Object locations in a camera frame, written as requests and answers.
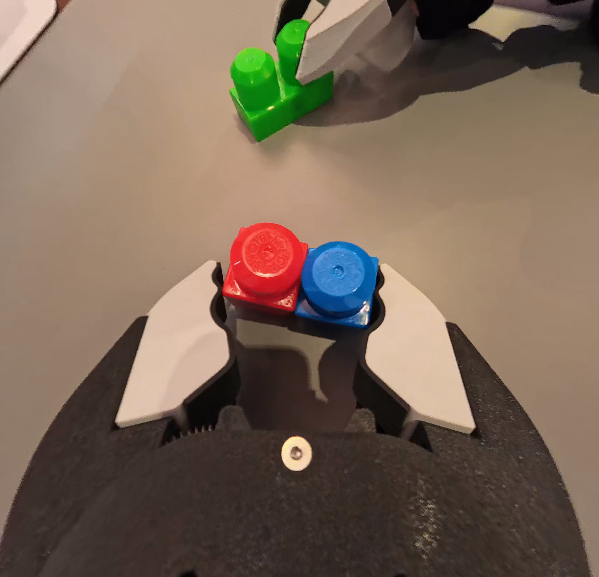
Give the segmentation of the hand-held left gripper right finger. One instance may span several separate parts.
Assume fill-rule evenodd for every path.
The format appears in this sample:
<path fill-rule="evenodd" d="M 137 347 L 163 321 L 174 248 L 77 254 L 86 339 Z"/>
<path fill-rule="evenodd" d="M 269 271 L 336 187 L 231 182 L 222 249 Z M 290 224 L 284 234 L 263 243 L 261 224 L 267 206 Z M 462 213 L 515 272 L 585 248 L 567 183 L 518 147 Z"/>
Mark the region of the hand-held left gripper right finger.
<path fill-rule="evenodd" d="M 419 423 L 471 434 L 475 419 L 445 317 L 390 265 L 378 273 L 378 315 L 359 356 L 359 404 L 390 436 L 411 436 Z"/>

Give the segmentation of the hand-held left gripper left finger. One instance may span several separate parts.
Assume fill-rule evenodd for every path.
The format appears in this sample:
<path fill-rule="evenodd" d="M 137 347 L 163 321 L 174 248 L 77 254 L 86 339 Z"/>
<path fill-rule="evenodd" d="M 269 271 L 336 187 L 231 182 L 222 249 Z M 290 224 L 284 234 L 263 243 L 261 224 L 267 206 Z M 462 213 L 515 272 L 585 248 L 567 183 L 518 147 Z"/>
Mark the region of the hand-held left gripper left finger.
<path fill-rule="evenodd" d="M 236 344 L 227 325 L 221 264 L 206 262 L 151 308 L 116 413 L 119 428 L 173 419 L 216 426 L 236 403 Z"/>

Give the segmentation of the green mega block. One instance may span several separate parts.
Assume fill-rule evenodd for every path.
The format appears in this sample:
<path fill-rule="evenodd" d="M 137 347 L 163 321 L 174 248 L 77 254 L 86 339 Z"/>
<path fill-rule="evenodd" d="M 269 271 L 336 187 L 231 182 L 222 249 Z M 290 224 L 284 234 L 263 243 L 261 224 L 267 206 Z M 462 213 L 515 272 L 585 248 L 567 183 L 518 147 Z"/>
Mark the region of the green mega block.
<path fill-rule="evenodd" d="M 287 23 L 275 39 L 278 60 L 256 47 L 242 49 L 230 67 L 229 91 L 236 112 L 256 141 L 262 141 L 327 103 L 333 97 L 334 74 L 305 85 L 296 72 L 310 23 Z"/>

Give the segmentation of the blue mega block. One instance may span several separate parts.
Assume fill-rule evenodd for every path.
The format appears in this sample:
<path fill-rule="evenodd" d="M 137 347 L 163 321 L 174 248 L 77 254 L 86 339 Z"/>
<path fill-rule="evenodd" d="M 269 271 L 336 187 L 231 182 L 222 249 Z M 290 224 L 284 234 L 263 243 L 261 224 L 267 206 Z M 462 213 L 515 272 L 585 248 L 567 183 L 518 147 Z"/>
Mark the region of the blue mega block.
<path fill-rule="evenodd" d="M 295 316 L 366 329 L 372 315 L 378 267 L 378 257 L 350 242 L 310 247 L 301 271 Z"/>

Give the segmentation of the red mega block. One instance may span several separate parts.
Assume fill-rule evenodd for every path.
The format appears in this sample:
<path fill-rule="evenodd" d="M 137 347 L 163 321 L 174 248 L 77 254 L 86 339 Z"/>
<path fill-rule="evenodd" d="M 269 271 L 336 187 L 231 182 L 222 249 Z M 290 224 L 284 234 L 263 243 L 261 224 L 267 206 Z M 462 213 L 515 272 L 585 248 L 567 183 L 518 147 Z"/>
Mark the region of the red mega block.
<path fill-rule="evenodd" d="M 240 228 L 231 244 L 223 296 L 257 311 L 294 313 L 308 251 L 308 244 L 277 223 Z"/>

